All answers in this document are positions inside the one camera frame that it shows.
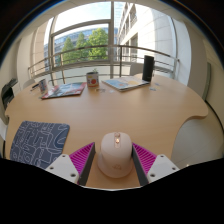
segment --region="floor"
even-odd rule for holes
[[[209,106],[208,110],[209,113],[205,119],[187,121],[178,132],[171,161],[179,169],[223,158],[223,131]]]

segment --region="magazine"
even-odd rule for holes
[[[76,82],[54,86],[41,99],[80,95],[86,86],[86,82]]]
[[[134,76],[121,77],[116,79],[109,79],[102,81],[105,84],[110,85],[111,87],[116,88],[119,91],[126,91],[129,89],[137,88],[143,85],[150,84],[150,82],[141,80]]]

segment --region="tree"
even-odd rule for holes
[[[85,40],[85,36],[81,32],[78,36],[78,40],[76,42],[75,47],[80,48],[80,47],[86,47],[88,45],[89,45],[88,41]],[[85,58],[87,58],[89,55],[89,51],[90,51],[90,49],[83,49],[83,50],[76,51],[77,58],[82,57],[80,60],[85,61],[86,60]]]
[[[60,57],[60,55],[55,56],[55,66],[61,66],[61,57]]]
[[[92,32],[89,36],[88,44],[90,46],[95,45],[107,45],[108,44],[108,34],[102,28],[98,28]],[[89,51],[90,60],[94,59],[107,59],[107,48],[106,47],[98,47],[92,48]]]
[[[64,47],[62,48],[61,52],[72,50],[72,49],[74,49],[72,40],[70,37],[67,37]],[[64,54],[62,54],[62,58],[63,58],[63,64],[74,63],[74,62],[76,62],[76,58],[77,58],[76,52],[72,51],[72,52],[64,53]]]

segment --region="wooden desk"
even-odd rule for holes
[[[97,158],[105,134],[117,131],[127,133],[134,143],[171,158],[175,138],[184,122],[204,118],[208,114],[206,104],[193,90],[159,75],[152,78],[150,85],[126,92],[100,83],[100,88],[106,89],[103,93],[86,86],[80,96],[47,100],[39,99],[39,89],[30,92],[31,86],[21,91],[5,112],[10,118],[6,158],[9,159],[13,138],[22,121],[69,124],[63,153],[71,154],[95,142],[96,154],[86,184],[91,188],[140,186],[135,167],[129,175],[119,179],[107,177],[99,170]]]

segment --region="purple pattern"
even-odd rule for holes
[[[82,173],[83,168],[88,160],[89,154],[91,152],[92,146],[94,142],[86,145],[79,150],[73,152],[69,155],[72,163],[74,164],[75,168],[77,169],[79,175]]]
[[[140,145],[132,143],[136,151],[139,162],[142,165],[145,175],[148,174],[150,168],[152,167],[157,155],[150,152],[149,150],[143,148]]]

